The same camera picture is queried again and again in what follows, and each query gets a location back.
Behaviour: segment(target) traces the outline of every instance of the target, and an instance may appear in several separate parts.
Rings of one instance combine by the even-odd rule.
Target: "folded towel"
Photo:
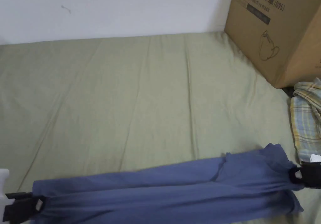
[[[321,155],[321,81],[299,82],[291,100],[291,122],[300,161]]]

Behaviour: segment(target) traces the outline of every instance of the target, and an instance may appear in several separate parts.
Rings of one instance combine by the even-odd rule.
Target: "bed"
[[[137,170],[280,143],[296,152],[289,98],[223,32],[0,46],[5,191],[33,181]],[[316,223],[305,211],[247,223]]]

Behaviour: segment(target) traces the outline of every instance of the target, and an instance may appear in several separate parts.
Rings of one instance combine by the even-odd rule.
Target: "white object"
[[[9,223],[8,221],[3,222],[3,213],[4,208],[7,205],[11,205],[14,202],[14,199],[8,199],[3,193],[3,186],[5,180],[9,177],[8,169],[0,169],[0,223]]]
[[[310,162],[321,162],[321,156],[312,154],[310,157]]]

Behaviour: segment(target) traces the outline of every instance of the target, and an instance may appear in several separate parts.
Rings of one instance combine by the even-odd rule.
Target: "blue fabric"
[[[137,172],[41,180],[33,224],[230,223],[303,211],[281,145]]]

